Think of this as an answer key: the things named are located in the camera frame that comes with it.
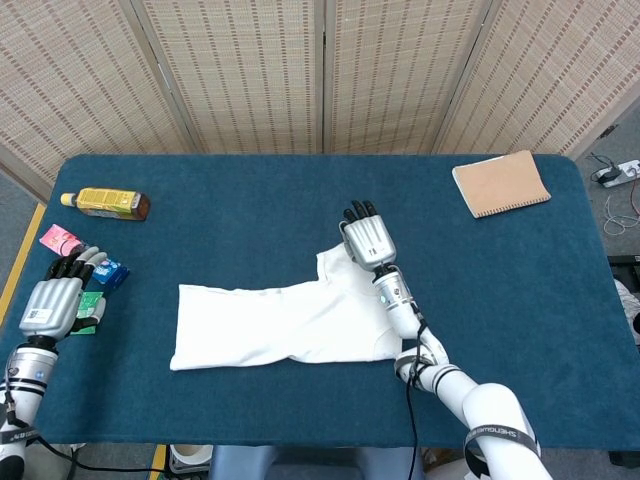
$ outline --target power strip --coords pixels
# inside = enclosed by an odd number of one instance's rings
[[[618,165],[618,168],[620,169],[620,175],[618,175],[613,180],[603,182],[603,187],[611,188],[617,185],[622,185],[623,183],[633,182],[636,178],[640,178],[640,160],[629,160],[628,162],[624,162]],[[597,172],[595,172],[594,176],[596,179],[598,179],[602,175],[610,171],[611,167],[603,168],[602,170],[598,170]]]

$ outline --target label on robot hand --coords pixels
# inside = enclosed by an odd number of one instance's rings
[[[29,323],[45,324],[51,318],[53,310],[50,308],[32,308],[25,316],[25,320]]]

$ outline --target yellow tape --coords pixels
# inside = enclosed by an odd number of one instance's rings
[[[167,456],[167,446],[156,445],[156,453],[153,454],[153,462],[151,462],[151,468],[163,469],[166,456]],[[151,472],[151,474],[149,475],[149,480],[158,480],[159,478],[164,478],[164,476],[160,477],[160,475],[162,474],[158,472]]]
[[[9,278],[7,279],[7,283],[2,291],[2,297],[0,297],[0,325],[4,322],[4,317],[9,309],[9,303],[11,303],[13,293],[16,290],[16,285],[18,285],[18,280],[20,280],[20,275],[24,268],[24,262],[27,260],[27,255],[31,249],[33,240],[36,238],[36,232],[38,231],[38,227],[40,226],[45,210],[46,207],[39,203],[35,212],[33,212],[31,222],[27,228],[27,233],[24,234],[22,245],[20,245],[20,250],[18,250],[15,262],[13,262],[11,272],[9,272]]]

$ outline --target woven partition panel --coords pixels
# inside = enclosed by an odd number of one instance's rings
[[[144,7],[206,151],[316,151],[313,0]]]
[[[569,154],[640,80],[638,0],[503,0],[440,152]]]
[[[429,152],[485,2],[335,1],[332,150]]]
[[[79,153],[185,151],[115,1],[5,1],[0,31],[0,143],[49,184]]]

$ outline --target yellow bottle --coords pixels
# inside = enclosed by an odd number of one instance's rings
[[[63,193],[60,203],[78,207],[87,215],[123,220],[144,220],[151,208],[149,198],[143,193],[110,188],[83,188],[77,195]]]

